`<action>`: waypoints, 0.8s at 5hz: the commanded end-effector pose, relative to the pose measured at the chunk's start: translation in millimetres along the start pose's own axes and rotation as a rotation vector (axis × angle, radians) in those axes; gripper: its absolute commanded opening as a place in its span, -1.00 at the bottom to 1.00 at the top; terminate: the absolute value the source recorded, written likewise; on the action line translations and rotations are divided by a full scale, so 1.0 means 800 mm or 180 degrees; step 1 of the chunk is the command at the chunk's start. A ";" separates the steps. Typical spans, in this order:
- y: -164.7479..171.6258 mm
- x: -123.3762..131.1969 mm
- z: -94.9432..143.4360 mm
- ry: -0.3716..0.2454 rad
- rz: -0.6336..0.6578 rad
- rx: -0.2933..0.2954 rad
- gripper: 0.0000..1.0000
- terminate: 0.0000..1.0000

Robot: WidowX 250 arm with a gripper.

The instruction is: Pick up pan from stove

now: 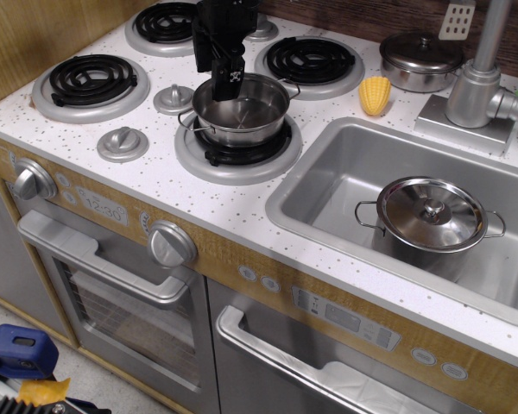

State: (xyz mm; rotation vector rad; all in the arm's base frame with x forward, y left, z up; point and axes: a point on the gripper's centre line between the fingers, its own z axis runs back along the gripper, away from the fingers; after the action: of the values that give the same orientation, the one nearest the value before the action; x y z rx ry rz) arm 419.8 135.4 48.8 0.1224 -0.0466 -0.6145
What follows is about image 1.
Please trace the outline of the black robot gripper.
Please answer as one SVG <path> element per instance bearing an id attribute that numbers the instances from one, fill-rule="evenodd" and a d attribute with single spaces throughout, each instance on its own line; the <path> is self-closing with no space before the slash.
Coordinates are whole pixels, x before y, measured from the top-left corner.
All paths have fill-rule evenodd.
<path id="1" fill-rule="evenodd" d="M 256 31 L 258 1 L 199 1 L 193 20 L 198 72 L 212 71 L 212 99 L 235 99 L 244 77 L 245 37 Z"/>

